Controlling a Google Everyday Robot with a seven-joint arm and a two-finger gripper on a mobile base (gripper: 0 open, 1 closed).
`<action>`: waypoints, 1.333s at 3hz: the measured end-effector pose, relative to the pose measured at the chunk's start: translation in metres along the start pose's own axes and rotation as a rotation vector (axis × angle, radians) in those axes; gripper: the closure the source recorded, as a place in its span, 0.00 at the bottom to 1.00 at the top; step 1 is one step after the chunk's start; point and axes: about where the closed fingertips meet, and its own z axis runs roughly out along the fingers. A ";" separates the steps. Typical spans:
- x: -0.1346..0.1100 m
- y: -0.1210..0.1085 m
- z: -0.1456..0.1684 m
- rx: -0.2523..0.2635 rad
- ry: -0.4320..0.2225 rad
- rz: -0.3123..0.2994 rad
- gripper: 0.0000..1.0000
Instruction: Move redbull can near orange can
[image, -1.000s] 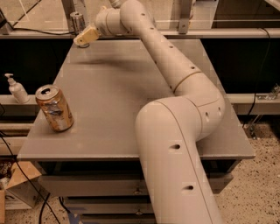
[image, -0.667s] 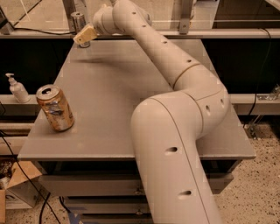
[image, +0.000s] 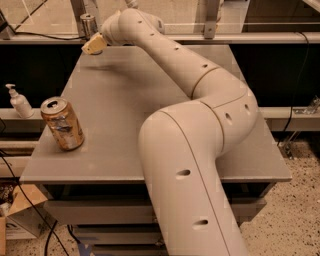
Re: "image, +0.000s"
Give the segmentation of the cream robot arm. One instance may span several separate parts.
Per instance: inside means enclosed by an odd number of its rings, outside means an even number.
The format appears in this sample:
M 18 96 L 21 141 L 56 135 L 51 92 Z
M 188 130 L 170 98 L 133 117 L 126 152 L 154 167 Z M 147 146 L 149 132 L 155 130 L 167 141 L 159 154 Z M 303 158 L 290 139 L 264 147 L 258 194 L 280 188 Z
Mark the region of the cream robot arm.
M 138 139 L 145 183 L 169 256 L 249 256 L 216 160 L 241 143 L 258 116 L 251 89 L 218 64 L 170 40 L 160 19 L 127 8 L 83 47 L 143 49 L 188 99 L 150 115 Z

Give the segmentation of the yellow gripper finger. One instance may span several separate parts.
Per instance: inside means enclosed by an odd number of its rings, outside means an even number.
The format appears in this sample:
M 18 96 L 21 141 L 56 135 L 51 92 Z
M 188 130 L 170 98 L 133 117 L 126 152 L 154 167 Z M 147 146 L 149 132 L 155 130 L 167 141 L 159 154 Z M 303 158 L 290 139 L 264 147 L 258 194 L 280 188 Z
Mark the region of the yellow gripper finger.
M 106 46 L 107 42 L 103 36 L 100 33 L 96 33 L 82 46 L 82 51 L 85 54 L 92 55 L 101 52 Z

